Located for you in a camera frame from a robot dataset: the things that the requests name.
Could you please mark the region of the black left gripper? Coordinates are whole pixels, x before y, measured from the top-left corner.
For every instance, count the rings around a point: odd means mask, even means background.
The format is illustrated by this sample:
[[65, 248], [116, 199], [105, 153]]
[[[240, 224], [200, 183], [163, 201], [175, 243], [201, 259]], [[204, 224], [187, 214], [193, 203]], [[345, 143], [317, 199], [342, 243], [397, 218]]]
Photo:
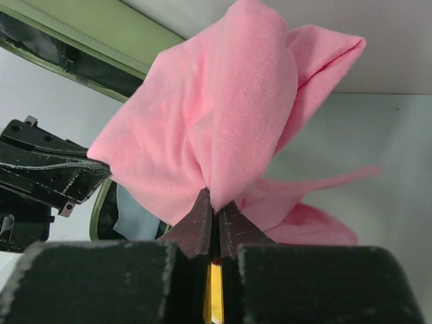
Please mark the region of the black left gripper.
[[[11, 120], [1, 133], [2, 165], [97, 165], [87, 149], [37, 126]], [[110, 176], [106, 168], [1, 168], [1, 251], [23, 252], [46, 242], [54, 222], [51, 207], [68, 216]]]

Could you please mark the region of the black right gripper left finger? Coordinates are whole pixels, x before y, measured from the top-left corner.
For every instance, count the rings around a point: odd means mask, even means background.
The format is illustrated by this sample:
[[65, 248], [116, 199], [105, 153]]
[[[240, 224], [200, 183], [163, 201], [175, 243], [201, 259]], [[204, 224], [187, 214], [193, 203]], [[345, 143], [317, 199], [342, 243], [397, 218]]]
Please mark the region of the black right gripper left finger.
[[212, 216], [201, 190], [155, 241], [33, 244], [1, 291], [1, 322], [210, 323]]

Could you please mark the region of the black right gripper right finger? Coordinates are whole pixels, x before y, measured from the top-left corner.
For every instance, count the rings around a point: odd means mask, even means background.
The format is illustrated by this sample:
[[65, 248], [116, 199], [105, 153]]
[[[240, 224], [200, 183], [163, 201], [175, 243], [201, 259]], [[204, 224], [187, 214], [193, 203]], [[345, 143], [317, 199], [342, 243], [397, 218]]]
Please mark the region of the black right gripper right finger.
[[225, 323], [423, 323], [399, 262], [374, 246], [277, 244], [234, 203], [219, 215]]

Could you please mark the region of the yellow plastic basket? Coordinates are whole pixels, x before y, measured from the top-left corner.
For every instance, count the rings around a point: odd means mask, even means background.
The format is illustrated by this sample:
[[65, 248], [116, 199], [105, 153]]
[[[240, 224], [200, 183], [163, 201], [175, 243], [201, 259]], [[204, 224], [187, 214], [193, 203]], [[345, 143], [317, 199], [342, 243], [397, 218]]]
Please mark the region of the yellow plastic basket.
[[219, 265], [210, 264], [207, 270], [203, 319], [205, 323], [223, 323], [222, 272]]

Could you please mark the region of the grey garment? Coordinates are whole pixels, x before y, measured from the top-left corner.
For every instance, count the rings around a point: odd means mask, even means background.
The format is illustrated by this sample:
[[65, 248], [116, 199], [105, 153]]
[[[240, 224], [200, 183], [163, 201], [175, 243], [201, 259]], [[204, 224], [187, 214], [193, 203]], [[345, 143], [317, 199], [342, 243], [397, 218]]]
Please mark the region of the grey garment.
[[113, 230], [127, 240], [152, 241], [162, 236], [167, 224], [143, 208], [122, 186], [117, 185], [118, 218]]

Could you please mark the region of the green hard-shell suitcase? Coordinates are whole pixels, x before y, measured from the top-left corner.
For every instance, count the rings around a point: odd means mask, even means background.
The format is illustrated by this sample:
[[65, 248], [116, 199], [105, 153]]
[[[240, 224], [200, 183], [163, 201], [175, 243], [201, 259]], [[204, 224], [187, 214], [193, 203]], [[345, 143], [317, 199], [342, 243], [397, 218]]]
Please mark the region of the green hard-shell suitcase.
[[[182, 37], [123, 1], [2, 1], [1, 48], [120, 102], [141, 85], [158, 53]], [[13, 169], [97, 165], [2, 165]], [[116, 184], [93, 193], [92, 240], [119, 240]]]

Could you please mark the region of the pink garment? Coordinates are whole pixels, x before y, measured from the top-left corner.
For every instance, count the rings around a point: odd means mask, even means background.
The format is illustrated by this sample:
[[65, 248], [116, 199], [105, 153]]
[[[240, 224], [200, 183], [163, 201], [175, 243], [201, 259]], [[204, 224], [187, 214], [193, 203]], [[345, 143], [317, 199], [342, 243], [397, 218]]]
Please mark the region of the pink garment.
[[270, 162], [361, 56], [366, 41], [307, 25], [290, 30], [260, 1], [237, 1], [217, 22], [158, 54], [144, 82], [90, 146], [112, 179], [175, 225], [207, 189], [235, 202], [282, 244], [355, 245], [355, 233], [306, 205], [309, 192], [377, 173], [266, 180]]

